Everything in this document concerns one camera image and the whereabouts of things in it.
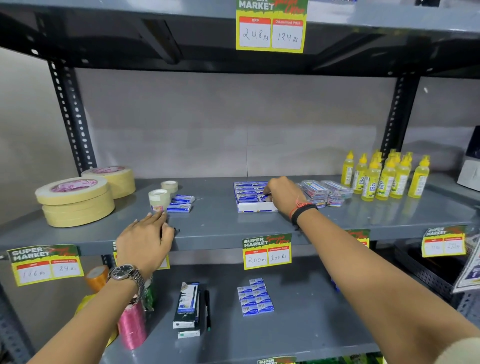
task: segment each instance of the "human hand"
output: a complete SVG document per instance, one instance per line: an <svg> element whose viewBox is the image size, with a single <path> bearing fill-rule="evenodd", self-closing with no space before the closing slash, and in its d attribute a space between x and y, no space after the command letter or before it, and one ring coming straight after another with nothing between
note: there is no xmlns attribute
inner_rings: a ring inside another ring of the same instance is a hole
<svg viewBox="0 0 480 364"><path fill-rule="evenodd" d="M264 194L271 194L275 207L287 216L297 207L297 202L307 202L301 189L285 176L272 178Z"/></svg>
<svg viewBox="0 0 480 364"><path fill-rule="evenodd" d="M127 226L117 238L117 264L132 264L144 280L149 279L172 248L175 229L166 221L167 213L159 211Z"/></svg>

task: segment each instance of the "wristwatch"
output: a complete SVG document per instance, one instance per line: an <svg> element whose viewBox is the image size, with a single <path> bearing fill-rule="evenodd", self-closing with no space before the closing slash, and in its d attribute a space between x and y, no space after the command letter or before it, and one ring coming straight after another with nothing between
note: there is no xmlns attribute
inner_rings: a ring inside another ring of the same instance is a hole
<svg viewBox="0 0 480 364"><path fill-rule="evenodd" d="M145 282L140 271L132 264L124 264L113 268L109 272L109 277L114 280L124 280L130 278L138 286L138 294L130 301L130 304L137 303L138 300L144 300Z"/></svg>

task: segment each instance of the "black pen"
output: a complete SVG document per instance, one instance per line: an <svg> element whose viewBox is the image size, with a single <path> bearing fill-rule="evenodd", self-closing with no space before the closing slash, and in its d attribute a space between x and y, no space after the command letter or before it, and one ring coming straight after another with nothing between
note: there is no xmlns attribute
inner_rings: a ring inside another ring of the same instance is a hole
<svg viewBox="0 0 480 364"><path fill-rule="evenodd" d="M210 331L212 323L210 322L210 293L205 290L205 315L207 317L207 331Z"/></svg>

